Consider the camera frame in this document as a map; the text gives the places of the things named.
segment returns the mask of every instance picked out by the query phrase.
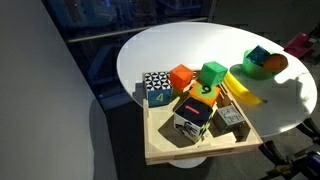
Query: white wall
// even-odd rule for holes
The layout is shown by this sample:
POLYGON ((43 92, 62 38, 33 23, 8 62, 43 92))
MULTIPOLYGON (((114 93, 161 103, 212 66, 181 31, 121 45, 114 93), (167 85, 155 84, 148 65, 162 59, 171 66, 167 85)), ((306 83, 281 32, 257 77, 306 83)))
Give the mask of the white wall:
POLYGON ((0 1, 0 179, 116 179, 100 106, 40 0, 0 1))

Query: green block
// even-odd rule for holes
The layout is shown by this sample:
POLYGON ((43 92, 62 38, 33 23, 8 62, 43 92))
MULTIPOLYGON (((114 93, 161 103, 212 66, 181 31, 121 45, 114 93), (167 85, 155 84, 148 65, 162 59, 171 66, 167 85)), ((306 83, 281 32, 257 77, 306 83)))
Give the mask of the green block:
POLYGON ((220 84, 227 74, 228 68, 213 61, 203 64, 199 79, 206 85, 212 87, 220 84))

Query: green bowl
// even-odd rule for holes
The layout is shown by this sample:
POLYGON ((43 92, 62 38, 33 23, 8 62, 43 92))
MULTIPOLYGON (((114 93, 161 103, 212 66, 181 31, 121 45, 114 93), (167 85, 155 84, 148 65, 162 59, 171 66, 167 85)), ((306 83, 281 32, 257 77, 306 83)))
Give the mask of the green bowl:
POLYGON ((252 79, 265 80, 265 79, 270 79, 281 72, 281 71, 270 71, 251 62, 246 57, 252 50, 253 49, 249 49, 244 52, 244 57, 242 62, 242 71, 247 76, 251 77, 252 79))

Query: blue block with number 4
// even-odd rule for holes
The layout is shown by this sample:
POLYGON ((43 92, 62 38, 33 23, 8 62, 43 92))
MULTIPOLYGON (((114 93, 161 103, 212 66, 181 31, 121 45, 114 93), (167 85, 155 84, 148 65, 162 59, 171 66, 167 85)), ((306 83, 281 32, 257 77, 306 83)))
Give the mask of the blue block with number 4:
POLYGON ((171 102, 172 86, 166 72, 147 73, 144 82, 149 107, 164 106, 171 102))

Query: red block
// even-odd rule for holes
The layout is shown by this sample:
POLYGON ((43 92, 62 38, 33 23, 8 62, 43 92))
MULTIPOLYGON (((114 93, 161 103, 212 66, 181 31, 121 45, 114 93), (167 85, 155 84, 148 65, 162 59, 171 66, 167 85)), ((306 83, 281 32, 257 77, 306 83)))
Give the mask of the red block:
POLYGON ((171 85, 177 90, 183 90, 192 80, 193 71, 180 64, 170 71, 171 85))

